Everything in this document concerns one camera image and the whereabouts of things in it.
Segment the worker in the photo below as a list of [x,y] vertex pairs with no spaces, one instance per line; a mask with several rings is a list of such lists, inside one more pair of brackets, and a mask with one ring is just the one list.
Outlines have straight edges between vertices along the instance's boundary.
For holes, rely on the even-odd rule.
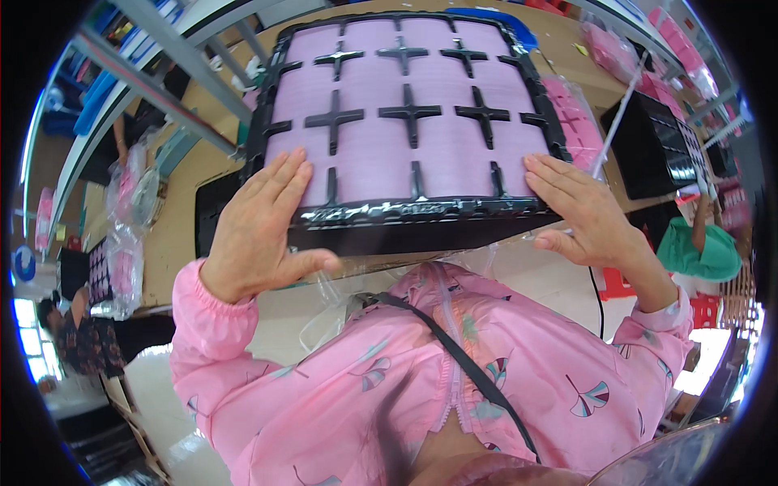
[[[712,281],[729,281],[738,275],[743,259],[751,250],[751,227],[746,225],[734,238],[722,229],[721,209],[716,187],[707,183],[698,170],[700,189],[692,226],[681,215],[675,201],[641,209],[629,215],[629,221],[644,229],[657,252],[657,258],[673,273]],[[706,224],[713,206],[713,225]]]
[[164,315],[115,321],[89,314],[89,289],[80,288],[63,315],[57,298],[37,304],[40,327],[54,341],[59,359],[80,375],[124,375],[124,367],[141,351],[169,344],[176,330],[173,318]]
[[524,165],[573,229],[541,231],[534,247],[633,283],[637,304],[613,345],[497,281],[431,262],[376,302],[364,295],[368,306],[302,362],[253,358],[256,295],[341,262],[287,251],[313,171],[304,149],[237,191],[209,257],[176,277],[170,354],[174,389],[234,484],[585,484],[653,438],[692,347],[689,298],[604,184],[550,156]]

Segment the fingernail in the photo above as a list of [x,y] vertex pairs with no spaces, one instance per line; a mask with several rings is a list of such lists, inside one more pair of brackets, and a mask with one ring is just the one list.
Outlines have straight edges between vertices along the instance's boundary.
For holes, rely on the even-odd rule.
[[324,269],[326,271],[336,271],[340,268],[340,262],[337,258],[328,258],[324,261]]

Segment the window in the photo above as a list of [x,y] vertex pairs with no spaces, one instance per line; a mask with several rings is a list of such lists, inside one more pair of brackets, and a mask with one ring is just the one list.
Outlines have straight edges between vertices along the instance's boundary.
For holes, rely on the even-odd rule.
[[27,299],[14,299],[13,307],[16,320],[19,322],[19,335],[22,338],[24,353],[27,355],[27,365],[33,379],[37,382],[46,375],[52,375],[57,380],[62,379],[62,367],[57,357],[57,351],[51,336],[38,326],[35,316],[35,303]]

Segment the white floor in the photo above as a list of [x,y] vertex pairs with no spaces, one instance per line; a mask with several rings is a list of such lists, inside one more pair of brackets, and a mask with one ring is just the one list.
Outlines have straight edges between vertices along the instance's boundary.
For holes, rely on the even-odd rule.
[[[473,271],[496,278],[516,291],[564,314],[598,334],[600,312],[587,267],[532,248],[531,241],[500,246],[491,268],[485,268],[489,248],[474,250],[456,258]],[[385,290],[396,281],[399,271],[384,271],[336,281],[344,293]],[[635,298],[604,302],[605,340],[610,340],[622,319],[634,306]],[[261,321],[249,346],[255,356],[291,364],[304,358],[300,331],[327,307],[316,285],[268,292],[259,298]],[[320,316],[305,334],[315,345],[341,309]],[[127,368],[127,380],[138,406],[138,418],[149,435],[159,458],[176,484],[220,486],[230,484],[230,474],[219,456],[199,435],[194,422],[184,413],[170,384],[168,354],[163,348],[137,357]]]

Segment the blue container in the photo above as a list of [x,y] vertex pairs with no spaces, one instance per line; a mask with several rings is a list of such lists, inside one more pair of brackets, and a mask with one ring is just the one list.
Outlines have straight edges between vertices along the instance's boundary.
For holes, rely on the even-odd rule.
[[513,27],[516,38],[524,45],[524,49],[531,51],[538,47],[538,39],[535,38],[534,34],[519,19],[512,15],[484,9],[446,9],[446,12],[457,13],[463,16],[481,17],[482,19],[502,20]]

